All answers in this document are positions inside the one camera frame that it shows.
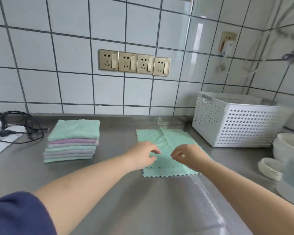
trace wall socket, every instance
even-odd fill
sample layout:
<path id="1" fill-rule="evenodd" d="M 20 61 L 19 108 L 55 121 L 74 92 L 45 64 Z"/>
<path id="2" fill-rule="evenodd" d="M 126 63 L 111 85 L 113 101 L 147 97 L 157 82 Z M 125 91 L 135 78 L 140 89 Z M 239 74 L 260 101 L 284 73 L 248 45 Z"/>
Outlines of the wall socket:
<path id="1" fill-rule="evenodd" d="M 170 59 L 155 57 L 154 75 L 168 76 L 170 69 Z"/>
<path id="2" fill-rule="evenodd" d="M 236 37 L 237 37 L 236 33 L 227 32 L 227 31 L 223 32 L 221 36 L 220 44 L 219 44 L 219 52 L 220 53 L 222 52 L 225 41 L 227 40 L 236 41 Z"/>
<path id="3" fill-rule="evenodd" d="M 101 70 L 118 71 L 119 70 L 119 52 L 100 49 L 99 50 L 99 68 Z"/>
<path id="4" fill-rule="evenodd" d="M 137 54 L 119 52 L 119 71 L 136 72 Z"/>
<path id="5" fill-rule="evenodd" d="M 154 56 L 137 55 L 137 73 L 152 74 L 154 68 Z"/>

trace towel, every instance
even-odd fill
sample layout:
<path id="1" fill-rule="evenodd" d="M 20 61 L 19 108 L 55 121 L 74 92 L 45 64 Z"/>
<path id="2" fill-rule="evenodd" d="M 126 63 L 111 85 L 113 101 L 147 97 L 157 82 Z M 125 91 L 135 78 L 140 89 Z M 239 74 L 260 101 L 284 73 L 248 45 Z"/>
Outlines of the towel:
<path id="1" fill-rule="evenodd" d="M 98 146 L 98 144 L 94 144 L 94 143 L 83 143 L 83 142 L 47 144 L 47 148 L 48 149 L 62 148 L 62 147 L 73 147 L 73 146 Z"/>
<path id="2" fill-rule="evenodd" d="M 64 154 L 64 155 L 50 155 L 44 156 L 44 159 L 54 159 L 54 158 L 71 158 L 71 157 L 92 157 L 94 154 L 91 153 L 72 153 L 72 154 Z"/>
<path id="3" fill-rule="evenodd" d="M 157 144 L 161 154 L 150 153 L 156 156 L 157 160 L 150 166 L 143 169 L 144 177 L 166 177 L 177 175 L 198 174 L 187 166 L 171 158 L 172 151 L 181 144 L 197 144 L 195 140 L 181 129 L 152 129 L 136 130 L 137 141 L 150 141 Z"/>
<path id="4" fill-rule="evenodd" d="M 59 151 L 67 151 L 67 150 L 79 150 L 79 149 L 93 149 L 96 150 L 96 146 L 71 146 L 71 147 L 61 147 L 61 148 L 54 148 L 54 149 L 48 149 L 45 148 L 45 152 L 59 152 Z"/>
<path id="5" fill-rule="evenodd" d="M 68 138 L 99 139 L 99 120 L 59 120 L 48 141 Z"/>
<path id="6" fill-rule="evenodd" d="M 55 140 L 55 141 L 48 141 L 48 144 L 73 143 L 73 142 L 94 143 L 98 145 L 97 139 L 90 139 L 90 138 L 68 138 L 68 139 L 61 139 L 61 140 Z"/>
<path id="7" fill-rule="evenodd" d="M 72 154 L 72 153 L 95 153 L 94 149 L 73 149 L 73 150 L 66 150 L 66 151 L 58 151 L 58 152 L 43 152 L 44 156 L 50 155 L 65 155 L 65 154 Z"/>
<path id="8" fill-rule="evenodd" d="M 92 159 L 92 156 L 90 157 L 71 157 L 71 158 L 54 158 L 54 159 L 44 159 L 44 163 L 49 162 L 58 162 L 58 161 L 68 161 L 68 160 L 78 160 L 78 159 Z"/>

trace green towel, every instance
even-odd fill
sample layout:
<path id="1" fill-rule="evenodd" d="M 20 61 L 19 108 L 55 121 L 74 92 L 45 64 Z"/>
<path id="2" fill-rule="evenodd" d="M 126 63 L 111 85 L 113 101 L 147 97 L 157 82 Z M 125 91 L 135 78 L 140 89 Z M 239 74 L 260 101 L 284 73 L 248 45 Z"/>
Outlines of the green towel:
<path id="1" fill-rule="evenodd" d="M 58 162 L 58 161 L 69 161 L 69 160 L 78 160 L 78 159 L 92 159 L 92 156 L 87 156 L 87 157 L 69 157 L 69 158 L 53 158 L 53 159 L 44 159 L 44 163 L 49 163 L 49 162 Z"/>
<path id="2" fill-rule="evenodd" d="M 99 139 L 99 120 L 59 120 L 48 141 L 68 138 Z"/>
<path id="3" fill-rule="evenodd" d="M 187 166 L 171 158 L 172 151 L 181 144 L 197 144 L 195 140 L 181 129 L 142 129 L 136 130 L 137 141 L 150 141 L 157 144 L 161 154 L 150 153 L 157 160 L 143 169 L 144 177 L 166 177 L 198 174 Z"/>
<path id="4" fill-rule="evenodd" d="M 70 146 L 70 147 L 60 147 L 60 148 L 45 148 L 45 152 L 60 152 L 60 151 L 67 151 L 67 150 L 81 150 L 81 149 L 93 149 L 96 150 L 96 146 Z"/>

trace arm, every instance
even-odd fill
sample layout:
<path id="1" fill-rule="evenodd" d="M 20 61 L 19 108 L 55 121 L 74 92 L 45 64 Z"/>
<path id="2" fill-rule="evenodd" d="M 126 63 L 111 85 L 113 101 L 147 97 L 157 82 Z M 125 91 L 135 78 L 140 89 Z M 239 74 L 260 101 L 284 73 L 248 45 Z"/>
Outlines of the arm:
<path id="1" fill-rule="evenodd" d="M 197 145 L 178 146 L 171 156 L 206 176 L 252 233 L 294 235 L 294 205 L 291 203 L 211 160 Z"/>
<path id="2" fill-rule="evenodd" d="M 45 205 L 58 235 L 69 234 L 98 201 L 127 173 L 151 165 L 160 154 L 155 144 L 139 142 L 125 154 L 63 176 L 34 194 Z"/>

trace white plastic basket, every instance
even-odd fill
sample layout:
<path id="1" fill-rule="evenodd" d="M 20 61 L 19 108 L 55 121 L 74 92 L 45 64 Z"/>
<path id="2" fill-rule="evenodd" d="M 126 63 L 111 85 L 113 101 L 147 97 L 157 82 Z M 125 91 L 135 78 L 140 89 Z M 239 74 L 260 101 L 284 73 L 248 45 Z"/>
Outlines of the white plastic basket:
<path id="1" fill-rule="evenodd" d="M 192 126 L 213 147 L 269 147 L 294 109 L 261 105 L 262 100 L 250 95 L 201 91 Z"/>

